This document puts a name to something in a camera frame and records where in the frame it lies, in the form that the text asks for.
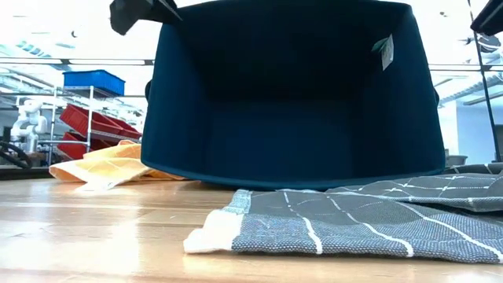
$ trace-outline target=wooden floor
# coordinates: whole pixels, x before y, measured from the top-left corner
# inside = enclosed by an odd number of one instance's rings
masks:
[[[151,182],[79,193],[0,182],[0,282],[503,282],[503,267],[264,255],[184,255],[182,241],[232,192]]]

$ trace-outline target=towel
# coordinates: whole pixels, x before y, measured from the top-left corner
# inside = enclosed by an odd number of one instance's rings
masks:
[[[238,190],[185,252],[380,255],[503,263],[503,164],[326,192]],[[456,171],[459,174],[447,174]]]
[[[141,145],[121,141],[118,145],[84,154],[83,159],[54,164],[49,173],[63,182],[85,182],[82,190],[111,189],[130,181],[183,180],[143,165]]]

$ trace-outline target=black object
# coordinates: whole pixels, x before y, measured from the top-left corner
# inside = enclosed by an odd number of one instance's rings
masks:
[[[437,101],[437,106],[439,106],[440,96],[439,96],[439,93],[437,92],[437,90],[435,90],[435,100]]]
[[[0,141],[0,147],[2,147],[3,149],[12,149],[15,153],[17,153],[17,155],[22,160],[24,160],[25,163],[10,156],[8,153],[4,153],[3,150],[0,150],[0,157],[1,158],[3,158],[5,160],[9,161],[11,164],[14,164],[14,165],[16,165],[20,168],[23,168],[23,169],[30,169],[31,167],[33,167],[33,163],[31,162],[30,157],[28,157],[28,155],[26,155],[26,153],[24,153],[24,151],[21,150],[20,148],[18,148],[17,146],[11,145],[5,141]]]
[[[490,0],[470,28],[484,35],[496,35],[503,31],[503,0]]]
[[[3,127],[2,141],[10,142],[10,130],[12,130],[12,127]],[[8,149],[2,147],[2,151],[6,153]]]
[[[147,98],[147,102],[149,102],[149,95],[150,95],[150,85],[152,84],[152,80],[149,80],[147,85],[145,86],[145,98]]]
[[[38,178],[51,178],[49,168],[35,167],[31,169],[2,168],[0,169],[0,181],[27,180]]]
[[[173,0],[114,0],[110,4],[112,29],[125,35],[138,20],[173,24],[181,20]]]

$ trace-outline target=storage bin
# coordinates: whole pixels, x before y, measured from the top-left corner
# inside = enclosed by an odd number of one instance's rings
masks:
[[[452,167],[452,166],[465,165],[467,159],[468,156],[460,156],[460,155],[446,156],[446,166]]]
[[[327,189],[444,169],[410,6],[220,0],[179,14],[157,46],[147,166],[253,189]],[[373,50],[381,39],[389,44]]]
[[[63,135],[62,141],[77,141],[84,142],[86,139],[79,135],[71,132],[66,132]],[[99,150],[106,149],[110,147],[108,143],[98,139],[91,139],[91,147],[90,150]],[[87,147],[85,145],[76,145],[76,144],[58,144],[57,148],[65,153],[67,156],[71,157],[74,160],[79,160],[83,158],[83,155],[87,152]]]
[[[109,134],[118,134],[121,131],[119,125],[100,113],[93,112],[92,118],[91,130],[98,130]],[[87,136],[88,119],[89,110],[71,104],[68,104],[60,115],[61,121],[65,122],[84,137]]]
[[[110,116],[107,116],[107,118],[109,118],[119,127],[121,127],[119,135],[127,138],[136,138],[136,139],[139,139],[141,137],[141,133],[138,132],[135,128],[133,128],[130,124],[126,123],[125,121]]]
[[[94,86],[116,96],[124,95],[125,82],[105,70],[64,72],[64,87]]]

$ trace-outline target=red plastic crate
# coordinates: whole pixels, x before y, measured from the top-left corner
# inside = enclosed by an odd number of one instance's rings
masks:
[[[117,141],[103,141],[103,142],[106,143],[108,147],[113,147],[119,144]]]
[[[61,113],[60,120],[69,125],[72,129],[79,132],[82,136],[87,136],[87,123],[89,111],[75,105],[67,105]],[[112,120],[100,113],[93,112],[91,129],[99,130],[110,134],[119,134],[122,128]]]
[[[61,140],[62,141],[78,141],[78,142],[86,141],[86,139],[83,136],[81,136],[80,134],[74,134],[74,133],[70,133],[70,132],[64,133],[64,136]],[[110,144],[106,143],[105,141],[91,138],[90,151],[99,150],[99,149],[106,149],[108,147],[110,147]],[[70,156],[74,160],[82,159],[83,155],[86,154],[86,146],[85,145],[59,144],[59,145],[57,145],[57,148],[60,151],[62,151],[63,153],[65,153],[66,155]]]
[[[119,127],[122,128],[122,130],[119,132],[119,135],[122,135],[124,137],[128,138],[140,138],[141,133],[138,132],[135,128],[133,128],[130,124],[126,123],[125,121],[122,121],[121,119],[113,118],[107,116],[110,120],[112,120],[114,123],[119,125]]]

